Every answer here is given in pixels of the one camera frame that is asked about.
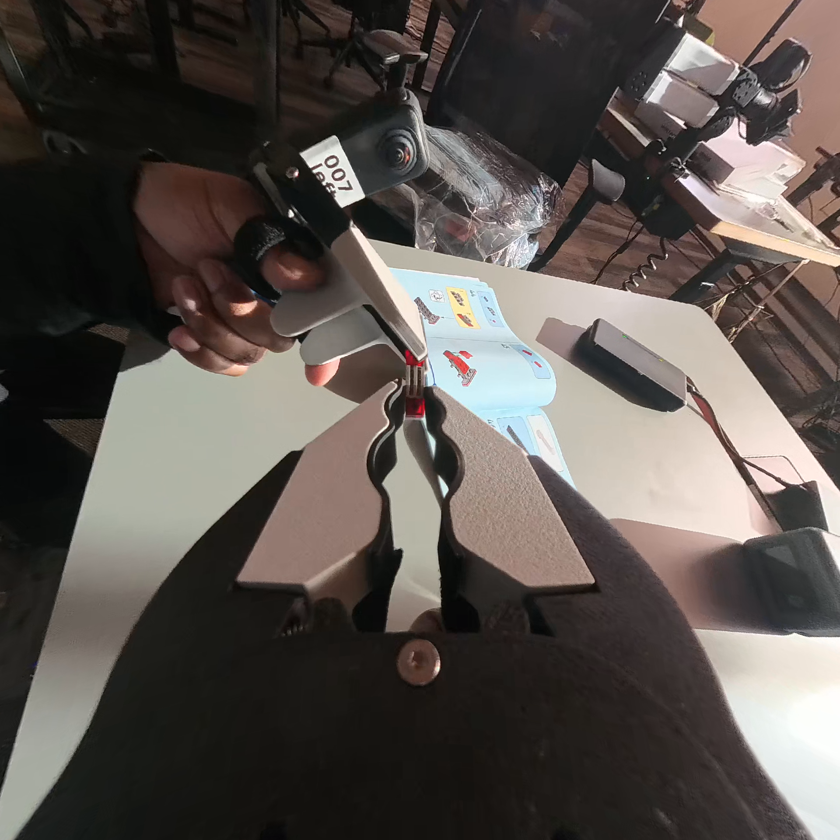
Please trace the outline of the black office chair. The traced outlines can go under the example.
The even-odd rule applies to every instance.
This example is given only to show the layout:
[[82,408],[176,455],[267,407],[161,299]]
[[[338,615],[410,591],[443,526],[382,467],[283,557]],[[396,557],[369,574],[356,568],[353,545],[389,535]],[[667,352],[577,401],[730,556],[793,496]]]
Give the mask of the black office chair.
[[622,197],[626,182],[620,172],[611,170],[596,159],[591,159],[587,174],[588,181],[582,194],[567,213],[547,247],[535,255],[528,264],[527,271],[540,272],[547,267],[596,205],[613,205]]
[[388,29],[351,29],[338,49],[323,86],[333,88],[341,66],[357,63],[381,91],[404,88],[410,69],[427,63],[428,53],[416,48],[403,35]]

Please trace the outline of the light wooden table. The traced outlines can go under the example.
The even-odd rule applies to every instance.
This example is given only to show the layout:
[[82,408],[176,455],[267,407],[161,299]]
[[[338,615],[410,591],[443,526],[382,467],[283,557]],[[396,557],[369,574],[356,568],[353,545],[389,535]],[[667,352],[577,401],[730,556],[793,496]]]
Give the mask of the light wooden table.
[[837,268],[838,246],[784,199],[758,204],[744,195],[709,185],[690,169],[675,169],[659,157],[658,139],[634,115],[634,103],[616,94],[597,125],[601,135],[628,159],[647,191],[643,210],[667,195],[692,221],[718,236],[724,250],[680,286],[672,301],[696,303],[738,266],[759,260]]

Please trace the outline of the white cardboard box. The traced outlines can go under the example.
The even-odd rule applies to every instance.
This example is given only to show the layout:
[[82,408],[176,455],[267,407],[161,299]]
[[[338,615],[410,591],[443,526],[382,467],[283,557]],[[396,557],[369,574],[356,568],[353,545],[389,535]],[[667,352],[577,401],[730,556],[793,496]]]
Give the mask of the white cardboard box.
[[805,168],[805,161],[784,143],[747,144],[743,126],[733,124],[723,135],[701,143],[688,167],[716,189],[776,200]]
[[636,102],[634,118],[662,140],[703,127],[718,110],[714,98],[667,70],[644,83],[643,90],[628,92]]
[[734,82],[741,71],[740,64],[717,52],[705,41],[682,28],[671,34],[673,48],[663,70],[712,98],[719,97]]

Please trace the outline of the grey desk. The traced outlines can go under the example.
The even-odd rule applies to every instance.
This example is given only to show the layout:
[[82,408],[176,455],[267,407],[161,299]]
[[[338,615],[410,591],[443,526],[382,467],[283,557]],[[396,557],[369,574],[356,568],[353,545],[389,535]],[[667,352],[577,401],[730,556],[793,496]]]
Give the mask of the grey desk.
[[[386,243],[392,268],[475,277],[507,325],[537,347],[548,319],[605,319],[699,386],[739,452],[825,472],[701,309]],[[540,353],[558,391],[551,419],[578,490],[609,519],[744,541],[759,512],[706,422],[648,412],[572,365],[560,328]],[[154,591],[206,530],[288,452],[352,404],[310,386],[298,351],[237,379],[179,355],[119,373],[2,790],[14,838],[87,728],[124,640]],[[700,641],[752,750],[818,838],[838,838],[838,639],[703,630]]]

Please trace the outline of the black power adapter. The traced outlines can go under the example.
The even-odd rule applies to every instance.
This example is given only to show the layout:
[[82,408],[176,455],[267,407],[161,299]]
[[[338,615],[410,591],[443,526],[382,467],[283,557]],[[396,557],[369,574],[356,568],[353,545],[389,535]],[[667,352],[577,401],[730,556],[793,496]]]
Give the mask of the black power adapter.
[[800,529],[818,529],[834,533],[834,498],[815,480],[794,485],[766,496],[773,519],[783,532]]

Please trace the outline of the dark grey box device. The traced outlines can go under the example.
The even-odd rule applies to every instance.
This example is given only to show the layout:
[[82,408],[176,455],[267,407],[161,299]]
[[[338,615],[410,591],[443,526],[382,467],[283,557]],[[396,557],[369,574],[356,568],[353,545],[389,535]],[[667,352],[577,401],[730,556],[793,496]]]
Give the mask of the dark grey box device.
[[839,538],[819,528],[766,535],[742,545],[770,625],[782,634],[839,637]]

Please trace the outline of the person's left hand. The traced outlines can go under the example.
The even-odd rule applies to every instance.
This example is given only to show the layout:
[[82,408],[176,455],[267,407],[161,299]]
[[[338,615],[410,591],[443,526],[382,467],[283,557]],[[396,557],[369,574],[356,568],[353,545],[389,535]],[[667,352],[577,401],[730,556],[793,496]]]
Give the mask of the person's left hand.
[[293,344],[274,332],[269,305],[228,264],[239,229],[265,210],[257,191],[235,176],[141,165],[133,213],[154,299],[160,309],[177,309],[182,325],[168,343],[201,370],[244,375],[267,352]]

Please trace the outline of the robot arm with grey gripper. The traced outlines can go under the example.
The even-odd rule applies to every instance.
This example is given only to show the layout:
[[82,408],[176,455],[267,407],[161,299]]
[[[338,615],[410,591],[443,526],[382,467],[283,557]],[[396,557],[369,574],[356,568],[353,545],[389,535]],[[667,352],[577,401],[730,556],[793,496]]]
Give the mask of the robot arm with grey gripper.
[[744,123],[743,138],[748,145],[757,146],[791,135],[791,121],[802,110],[800,92],[795,85],[811,61],[808,48],[787,38],[766,59],[741,67],[718,102]]

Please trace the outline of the light blue instruction booklet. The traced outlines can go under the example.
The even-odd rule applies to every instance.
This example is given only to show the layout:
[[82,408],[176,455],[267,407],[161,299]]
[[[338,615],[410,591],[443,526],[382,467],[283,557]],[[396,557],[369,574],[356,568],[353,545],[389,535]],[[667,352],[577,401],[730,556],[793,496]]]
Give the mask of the light blue instruction booklet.
[[561,478],[574,481],[544,412],[557,392],[550,363],[522,342],[495,291],[474,277],[392,269],[421,317],[428,385],[463,404]]

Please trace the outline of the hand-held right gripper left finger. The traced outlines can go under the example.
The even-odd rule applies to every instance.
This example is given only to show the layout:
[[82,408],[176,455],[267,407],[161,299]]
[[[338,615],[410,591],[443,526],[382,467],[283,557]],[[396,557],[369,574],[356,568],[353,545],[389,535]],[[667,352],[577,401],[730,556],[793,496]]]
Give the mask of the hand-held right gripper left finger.
[[403,383],[391,381],[302,451],[236,582],[357,607],[390,591],[402,553],[385,479],[396,465]]

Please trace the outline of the person's left forearm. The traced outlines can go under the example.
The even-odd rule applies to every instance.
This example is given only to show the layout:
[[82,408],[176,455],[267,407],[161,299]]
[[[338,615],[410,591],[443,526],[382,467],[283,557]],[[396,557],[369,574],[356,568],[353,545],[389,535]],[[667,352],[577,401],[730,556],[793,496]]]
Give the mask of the person's left forearm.
[[137,239],[138,159],[72,155],[1,167],[2,341],[104,323],[166,343]]

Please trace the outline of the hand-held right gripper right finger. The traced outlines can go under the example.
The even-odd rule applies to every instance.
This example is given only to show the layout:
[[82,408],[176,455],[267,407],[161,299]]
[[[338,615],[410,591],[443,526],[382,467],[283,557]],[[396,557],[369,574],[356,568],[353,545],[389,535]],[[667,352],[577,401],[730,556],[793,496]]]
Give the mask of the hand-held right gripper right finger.
[[594,589],[526,452],[436,386],[426,388],[425,408],[446,488],[438,541],[444,605],[493,608]]

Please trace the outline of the flat black power bank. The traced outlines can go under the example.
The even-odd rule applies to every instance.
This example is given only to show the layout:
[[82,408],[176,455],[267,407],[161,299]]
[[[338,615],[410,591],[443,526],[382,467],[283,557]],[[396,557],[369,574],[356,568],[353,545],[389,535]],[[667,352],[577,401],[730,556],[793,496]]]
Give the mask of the flat black power bank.
[[674,413],[688,403],[686,374],[609,321],[593,321],[574,345],[574,358],[615,393],[638,406]]

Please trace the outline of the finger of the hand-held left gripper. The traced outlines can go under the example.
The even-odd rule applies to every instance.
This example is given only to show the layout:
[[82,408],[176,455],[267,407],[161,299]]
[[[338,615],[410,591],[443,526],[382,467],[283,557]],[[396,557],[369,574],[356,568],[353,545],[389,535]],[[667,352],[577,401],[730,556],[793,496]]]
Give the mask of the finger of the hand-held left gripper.
[[406,363],[412,362],[412,352],[401,335],[389,324],[389,322],[374,308],[363,308],[369,314],[379,329],[383,332],[386,340],[392,345],[397,355]]
[[330,255],[335,264],[331,280],[335,317],[374,308],[415,356],[427,359],[425,330],[416,303],[356,224],[349,224],[336,237]]

